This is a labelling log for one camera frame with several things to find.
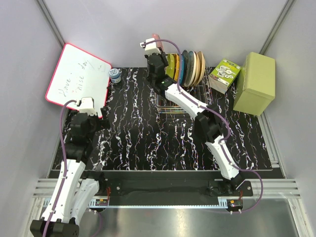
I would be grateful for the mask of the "pink polka dot plate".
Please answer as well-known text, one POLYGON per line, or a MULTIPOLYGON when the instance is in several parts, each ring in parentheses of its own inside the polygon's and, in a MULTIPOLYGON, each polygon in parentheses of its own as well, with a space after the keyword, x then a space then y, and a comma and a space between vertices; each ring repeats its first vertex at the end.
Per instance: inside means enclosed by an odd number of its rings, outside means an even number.
MULTIPOLYGON (((160 36, 158 34, 152 34, 152 37, 155 39, 155 40, 159 40, 160 39, 160 36)), ((160 49, 160 51, 164 51, 164 48, 163 48, 163 44, 161 41, 157 41, 156 42, 156 46, 160 49)))

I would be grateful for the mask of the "orange polka dot plate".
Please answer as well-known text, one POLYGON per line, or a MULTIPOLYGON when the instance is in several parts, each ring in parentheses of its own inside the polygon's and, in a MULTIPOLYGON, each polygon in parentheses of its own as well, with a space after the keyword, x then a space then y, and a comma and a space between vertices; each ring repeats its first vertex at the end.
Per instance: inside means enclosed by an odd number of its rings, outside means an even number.
POLYGON ((180 58, 177 53, 173 54, 174 56, 174 80, 178 80, 179 76, 179 66, 180 66, 180 58))

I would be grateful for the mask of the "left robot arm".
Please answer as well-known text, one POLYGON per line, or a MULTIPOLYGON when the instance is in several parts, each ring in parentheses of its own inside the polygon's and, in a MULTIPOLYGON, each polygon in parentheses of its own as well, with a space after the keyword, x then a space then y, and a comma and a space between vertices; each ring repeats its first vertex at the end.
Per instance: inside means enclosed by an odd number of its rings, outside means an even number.
POLYGON ((83 175, 92 153, 94 134, 105 125, 92 106, 80 109, 72 117, 69 136, 61 139, 63 161, 59 177, 46 210, 31 222, 33 236, 77 237, 80 221, 92 198, 110 194, 103 172, 83 175))

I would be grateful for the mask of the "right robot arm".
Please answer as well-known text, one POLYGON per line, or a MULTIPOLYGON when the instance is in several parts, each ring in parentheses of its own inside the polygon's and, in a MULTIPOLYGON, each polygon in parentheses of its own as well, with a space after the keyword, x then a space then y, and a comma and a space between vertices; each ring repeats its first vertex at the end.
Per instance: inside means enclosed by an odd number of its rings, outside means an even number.
POLYGON ((217 161, 223 178, 219 184, 219 194, 237 195, 242 189, 244 178, 226 145, 221 127, 224 118, 214 107, 181 89, 176 81, 165 73, 167 60, 164 52, 146 53, 145 58, 148 66, 147 80, 154 91, 180 106, 194 119, 195 136, 205 143, 217 161))

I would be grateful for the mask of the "lime green polka dot plate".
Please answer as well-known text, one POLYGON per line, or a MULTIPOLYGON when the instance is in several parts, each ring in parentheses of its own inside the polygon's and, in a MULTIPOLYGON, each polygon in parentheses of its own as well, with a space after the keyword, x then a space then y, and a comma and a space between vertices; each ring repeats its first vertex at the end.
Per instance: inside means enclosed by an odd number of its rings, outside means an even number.
POLYGON ((175 74, 175 58, 174 58, 174 54, 167 54, 167 62, 168 62, 168 66, 166 67, 166 74, 170 77, 170 78, 174 78, 174 74, 175 74))

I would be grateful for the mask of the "blue polka dot plate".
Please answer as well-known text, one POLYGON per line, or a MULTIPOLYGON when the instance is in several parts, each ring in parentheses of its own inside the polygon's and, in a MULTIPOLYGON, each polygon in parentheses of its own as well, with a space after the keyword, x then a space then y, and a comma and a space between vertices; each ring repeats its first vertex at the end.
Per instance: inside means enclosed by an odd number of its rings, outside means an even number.
POLYGON ((183 84, 184 66, 185 66, 185 61, 184 61, 183 55, 181 54, 178 60, 178 76, 177 76, 177 81, 179 82, 180 85, 183 84))

